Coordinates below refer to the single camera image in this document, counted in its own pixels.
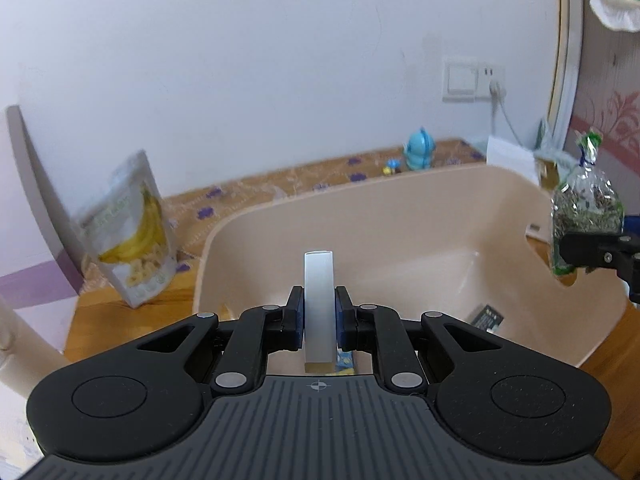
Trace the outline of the white thermos bottle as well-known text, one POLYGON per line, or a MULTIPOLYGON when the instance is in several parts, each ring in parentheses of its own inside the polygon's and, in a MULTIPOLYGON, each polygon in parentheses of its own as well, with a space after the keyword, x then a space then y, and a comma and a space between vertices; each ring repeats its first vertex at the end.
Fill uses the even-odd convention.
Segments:
POLYGON ((1 382, 27 399, 43 378, 70 364, 1 300, 1 382))

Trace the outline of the floral table mat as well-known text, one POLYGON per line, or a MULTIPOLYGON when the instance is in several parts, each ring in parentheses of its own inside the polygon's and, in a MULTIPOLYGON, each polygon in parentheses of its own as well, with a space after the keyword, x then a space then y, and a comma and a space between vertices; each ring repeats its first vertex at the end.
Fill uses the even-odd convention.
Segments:
POLYGON ((399 160, 401 156, 400 146, 386 148, 214 183, 208 188, 165 198, 163 212, 175 234, 178 271, 194 268, 201 259, 210 231, 232 214, 264 203, 381 177, 386 162, 399 160))

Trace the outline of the small dark snack packet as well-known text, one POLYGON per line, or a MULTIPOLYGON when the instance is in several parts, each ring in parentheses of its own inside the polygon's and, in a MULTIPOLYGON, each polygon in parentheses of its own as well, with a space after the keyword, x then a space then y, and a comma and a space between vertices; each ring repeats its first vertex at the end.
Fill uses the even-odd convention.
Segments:
POLYGON ((491 307, 490 304, 485 304, 476 309, 469 323, 479 330, 494 334, 503 320, 504 316, 497 309, 491 307))

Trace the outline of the banana chips snack pouch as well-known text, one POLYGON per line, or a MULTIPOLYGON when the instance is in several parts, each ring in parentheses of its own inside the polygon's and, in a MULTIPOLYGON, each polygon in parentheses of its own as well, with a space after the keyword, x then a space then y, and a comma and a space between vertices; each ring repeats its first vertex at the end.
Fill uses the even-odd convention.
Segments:
POLYGON ((114 170, 70 226, 129 307, 159 295, 176 274, 177 245, 143 150, 114 170))

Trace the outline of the lilac bed headboard panel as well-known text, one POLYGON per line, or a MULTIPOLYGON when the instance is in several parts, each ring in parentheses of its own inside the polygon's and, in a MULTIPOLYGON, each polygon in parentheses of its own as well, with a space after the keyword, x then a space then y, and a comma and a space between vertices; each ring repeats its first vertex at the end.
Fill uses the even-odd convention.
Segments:
POLYGON ((9 106, 1 112, 1 298, 63 351, 81 286, 42 199, 20 109, 9 106))

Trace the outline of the cream curved mirror frame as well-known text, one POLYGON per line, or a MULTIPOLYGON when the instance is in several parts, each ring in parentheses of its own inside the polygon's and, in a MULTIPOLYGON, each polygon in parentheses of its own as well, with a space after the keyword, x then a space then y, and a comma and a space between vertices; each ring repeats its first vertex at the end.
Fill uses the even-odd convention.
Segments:
POLYGON ((553 145, 562 148, 570 130, 582 58, 584 0, 558 0, 558 7, 558 46, 547 120, 553 145))

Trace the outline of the white paper sheet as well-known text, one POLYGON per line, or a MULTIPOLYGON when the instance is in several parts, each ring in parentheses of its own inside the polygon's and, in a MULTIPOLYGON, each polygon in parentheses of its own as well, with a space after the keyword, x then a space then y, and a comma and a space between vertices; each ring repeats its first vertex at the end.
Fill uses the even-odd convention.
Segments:
POLYGON ((538 169, 534 154, 496 136, 490 136, 487 143, 486 162, 519 174, 521 177, 539 184, 538 169))

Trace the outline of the gold patterned snack bag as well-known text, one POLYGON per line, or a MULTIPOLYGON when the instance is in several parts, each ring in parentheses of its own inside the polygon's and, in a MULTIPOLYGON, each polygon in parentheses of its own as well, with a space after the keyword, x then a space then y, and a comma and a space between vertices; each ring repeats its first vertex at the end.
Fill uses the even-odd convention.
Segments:
POLYGON ((574 165, 571 160, 535 156, 539 186, 552 194, 566 179, 574 165))

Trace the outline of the white wall switch socket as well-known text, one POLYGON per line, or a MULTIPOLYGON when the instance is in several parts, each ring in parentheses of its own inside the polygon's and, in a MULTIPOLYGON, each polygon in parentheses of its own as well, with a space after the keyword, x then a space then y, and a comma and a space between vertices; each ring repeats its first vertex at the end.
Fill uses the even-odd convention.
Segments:
POLYGON ((501 100, 506 96, 506 69, 475 58, 442 59, 442 99, 445 102, 501 100))

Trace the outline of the blue cartoon figurine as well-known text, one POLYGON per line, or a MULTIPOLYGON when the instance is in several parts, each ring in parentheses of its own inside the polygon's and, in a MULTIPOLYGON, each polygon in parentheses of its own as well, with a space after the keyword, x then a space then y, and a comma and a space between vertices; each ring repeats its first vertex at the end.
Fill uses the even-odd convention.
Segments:
POLYGON ((404 148, 406 166, 412 171, 421 171, 432 166, 436 142, 424 129, 413 133, 404 148))

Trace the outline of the blue cartoon candy box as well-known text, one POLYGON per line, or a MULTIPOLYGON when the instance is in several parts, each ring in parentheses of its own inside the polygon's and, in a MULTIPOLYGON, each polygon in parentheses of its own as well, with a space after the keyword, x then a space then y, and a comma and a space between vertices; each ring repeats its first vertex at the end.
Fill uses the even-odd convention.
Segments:
POLYGON ((352 352, 337 350, 335 372, 336 376, 355 375, 355 363, 352 352))

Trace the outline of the small blue mushroom toy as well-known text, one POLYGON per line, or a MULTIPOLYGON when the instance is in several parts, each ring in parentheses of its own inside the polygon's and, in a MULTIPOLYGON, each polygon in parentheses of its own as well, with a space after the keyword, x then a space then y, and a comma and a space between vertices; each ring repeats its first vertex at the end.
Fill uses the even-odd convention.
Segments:
POLYGON ((382 173, 384 176, 392 176, 401 172, 401 162, 399 159, 389 159, 384 166, 382 173))

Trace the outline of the clear green snack bag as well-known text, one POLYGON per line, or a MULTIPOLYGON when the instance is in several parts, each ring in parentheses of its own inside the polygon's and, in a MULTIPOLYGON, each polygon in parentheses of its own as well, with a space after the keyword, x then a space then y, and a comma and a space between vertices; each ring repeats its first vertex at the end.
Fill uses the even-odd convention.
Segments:
POLYGON ((560 253, 561 238, 568 232, 623 232, 623 203, 611 181, 596 167, 602 141, 602 134, 594 129, 578 134, 578 165, 553 192, 551 269, 555 275, 571 274, 575 270, 560 253))

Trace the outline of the beige plastic storage bin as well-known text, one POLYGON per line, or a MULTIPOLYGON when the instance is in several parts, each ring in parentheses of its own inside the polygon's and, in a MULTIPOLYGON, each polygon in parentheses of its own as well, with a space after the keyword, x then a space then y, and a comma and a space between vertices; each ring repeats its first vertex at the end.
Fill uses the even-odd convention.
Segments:
POLYGON ((253 207, 206 240, 194 310, 233 316, 283 304, 304 257, 332 252, 334 278, 355 304, 416 320, 439 310, 469 321, 483 306, 498 333, 580 365, 612 332, 627 299, 611 270, 562 284, 526 237, 550 238, 550 196, 519 174, 463 165, 405 172, 253 207))

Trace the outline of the white rectangular box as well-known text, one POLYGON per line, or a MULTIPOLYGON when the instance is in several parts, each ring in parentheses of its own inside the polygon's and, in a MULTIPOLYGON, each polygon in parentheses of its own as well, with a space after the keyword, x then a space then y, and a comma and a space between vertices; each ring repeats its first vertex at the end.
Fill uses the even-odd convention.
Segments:
POLYGON ((335 370, 337 352, 333 252, 306 252, 304 295, 305 372, 331 374, 335 370))

